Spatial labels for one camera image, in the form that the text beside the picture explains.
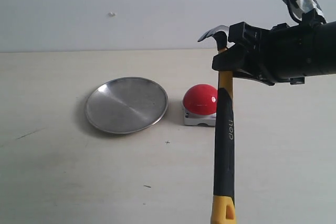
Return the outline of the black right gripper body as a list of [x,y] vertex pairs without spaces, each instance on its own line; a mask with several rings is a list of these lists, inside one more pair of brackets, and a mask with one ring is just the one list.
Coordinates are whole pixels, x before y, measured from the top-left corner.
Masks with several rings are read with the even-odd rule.
[[282,23],[270,30],[245,24],[245,78],[273,86],[318,76],[318,31],[318,23]]

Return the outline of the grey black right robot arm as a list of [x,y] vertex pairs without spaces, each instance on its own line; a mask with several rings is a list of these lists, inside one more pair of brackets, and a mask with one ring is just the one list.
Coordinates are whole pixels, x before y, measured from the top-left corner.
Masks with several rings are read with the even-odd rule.
[[282,23],[271,30],[241,22],[230,26],[228,41],[233,45],[214,56],[212,68],[231,71],[235,78],[273,86],[335,74],[334,22]]

